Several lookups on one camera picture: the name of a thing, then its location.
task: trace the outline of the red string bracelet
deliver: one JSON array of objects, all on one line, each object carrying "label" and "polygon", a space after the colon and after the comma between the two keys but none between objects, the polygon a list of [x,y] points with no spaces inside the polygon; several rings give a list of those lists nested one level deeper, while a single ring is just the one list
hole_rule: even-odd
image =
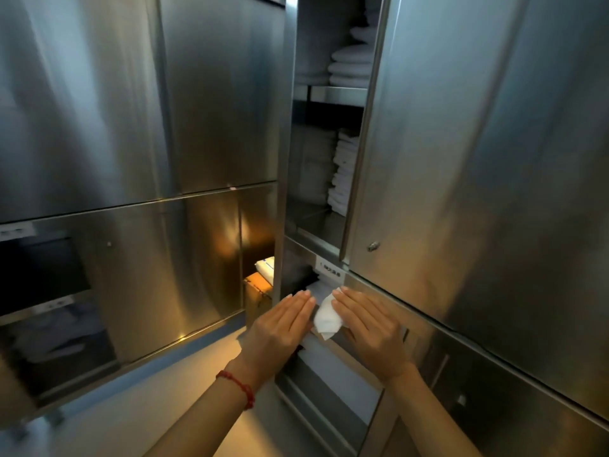
[{"label": "red string bracelet", "polygon": [[247,396],[247,404],[246,404],[246,408],[243,409],[244,411],[247,411],[248,409],[251,409],[252,407],[254,407],[254,391],[252,390],[252,387],[245,384],[245,383],[241,383],[239,380],[237,380],[233,374],[231,374],[230,372],[228,372],[227,370],[221,370],[220,372],[218,372],[218,375],[216,376],[216,378],[228,378],[229,380],[232,380],[233,382],[235,382],[239,388],[241,388],[241,390],[246,394]]}]

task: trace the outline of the tissue paper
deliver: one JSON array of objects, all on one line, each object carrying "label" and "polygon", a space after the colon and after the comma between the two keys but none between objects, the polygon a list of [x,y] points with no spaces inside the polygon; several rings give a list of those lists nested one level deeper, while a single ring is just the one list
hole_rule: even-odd
[{"label": "tissue paper", "polygon": [[315,329],[319,332],[322,338],[324,338],[324,340],[331,338],[335,333],[340,330],[340,327],[343,325],[343,320],[332,307],[333,299],[334,297],[332,296],[332,294],[325,297],[322,301],[322,304],[319,305],[317,314],[313,319],[313,325],[315,325]]}]

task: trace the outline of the human hand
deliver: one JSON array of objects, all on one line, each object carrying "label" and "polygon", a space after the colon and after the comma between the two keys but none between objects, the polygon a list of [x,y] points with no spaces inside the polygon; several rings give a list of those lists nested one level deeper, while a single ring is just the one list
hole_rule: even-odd
[{"label": "human hand", "polygon": [[275,375],[294,353],[311,329],[315,308],[310,291],[288,295],[270,311],[256,319],[243,341],[241,353],[226,370],[249,384],[254,392]]},{"label": "human hand", "polygon": [[347,287],[332,292],[343,329],[370,371],[386,386],[409,369],[400,323],[379,301]]}]

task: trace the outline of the cardboard box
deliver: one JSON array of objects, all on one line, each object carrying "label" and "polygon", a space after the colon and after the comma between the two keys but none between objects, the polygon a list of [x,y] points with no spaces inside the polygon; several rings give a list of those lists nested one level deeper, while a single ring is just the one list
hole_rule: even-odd
[{"label": "cardboard box", "polygon": [[273,286],[259,272],[255,272],[245,278],[243,287],[246,325],[250,328],[259,315],[273,306]]}]

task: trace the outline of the floor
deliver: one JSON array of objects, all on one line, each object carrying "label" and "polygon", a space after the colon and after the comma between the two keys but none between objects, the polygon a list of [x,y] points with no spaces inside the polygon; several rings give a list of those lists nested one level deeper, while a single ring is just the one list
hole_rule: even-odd
[{"label": "floor", "polygon": [[[15,444],[0,433],[0,456],[140,457],[214,381],[240,350],[243,319],[105,384],[62,408],[52,429],[44,419],[28,425]],[[325,455],[294,414],[266,385],[218,449],[218,457]]]}]

